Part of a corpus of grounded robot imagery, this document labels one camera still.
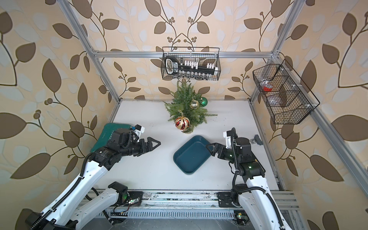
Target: white table surface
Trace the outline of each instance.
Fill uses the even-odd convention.
[[[225,145],[223,132],[235,127],[239,137],[252,139],[259,135],[248,101],[209,101],[206,106],[209,113],[217,117],[207,118],[208,123],[201,124],[191,134],[178,130],[163,102],[159,101],[122,101],[114,123],[123,123],[145,127],[141,135],[147,141],[152,137],[161,142],[154,151],[139,157],[124,156],[94,186],[107,188],[114,181],[128,186],[129,189],[148,190],[230,190],[233,174],[228,161],[210,157],[192,175],[184,174],[173,161],[174,153],[195,135],[201,135],[210,143]],[[266,170],[266,178],[271,190],[279,190],[266,151],[262,146],[252,144],[252,152]],[[237,184],[243,183],[238,176]]]

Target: small christmas tree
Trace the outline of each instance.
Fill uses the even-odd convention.
[[[201,103],[201,93],[196,93],[193,90],[192,84],[187,84],[185,79],[182,80],[181,86],[179,81],[177,83],[177,91],[171,92],[174,95],[173,102],[171,104],[165,102],[165,107],[170,113],[169,121],[175,121],[175,119],[181,116],[179,111],[182,111],[184,116],[186,116],[189,121],[189,127],[183,131],[183,133],[189,134],[193,132],[194,127],[204,123],[207,123],[206,117],[214,117],[217,114],[207,113],[207,109],[199,107],[197,109],[192,109],[190,104],[193,100],[199,101]]]

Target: hanging wire basket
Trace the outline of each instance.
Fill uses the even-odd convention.
[[[253,71],[253,80],[261,94],[274,124],[299,124],[319,104],[318,98],[299,76],[296,83],[288,72],[291,65],[269,64]],[[310,93],[313,101],[302,92]]]
[[[162,47],[162,79],[218,81],[219,52],[215,47]]]

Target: blue tray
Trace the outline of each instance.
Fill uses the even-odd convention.
[[[193,174],[210,156],[202,136],[194,136],[174,154],[175,164],[187,175]]]

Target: beige wallpaper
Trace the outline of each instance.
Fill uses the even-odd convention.
[[[53,3],[0,1],[2,229],[66,188],[115,105]]]
[[[252,71],[261,67],[263,60],[221,59],[220,63],[219,81],[191,79],[194,90],[208,99],[249,98],[255,87]],[[103,66],[121,98],[172,99],[169,91],[176,91],[177,79],[162,79],[160,59],[105,58]]]
[[[306,3],[281,57],[312,88],[324,114],[367,167],[367,1]],[[310,229],[366,229],[368,200],[312,118],[274,125],[261,98],[255,107]]]
[[[368,200],[313,119],[274,125],[263,100],[254,103],[273,157],[294,191],[310,230],[366,229]]]
[[[70,0],[95,50],[271,51],[293,1]]]
[[[308,79],[320,108],[365,168],[368,167],[368,2],[316,1],[305,6],[282,48]],[[297,26],[305,33],[293,39]],[[311,74],[311,66],[316,74]]]

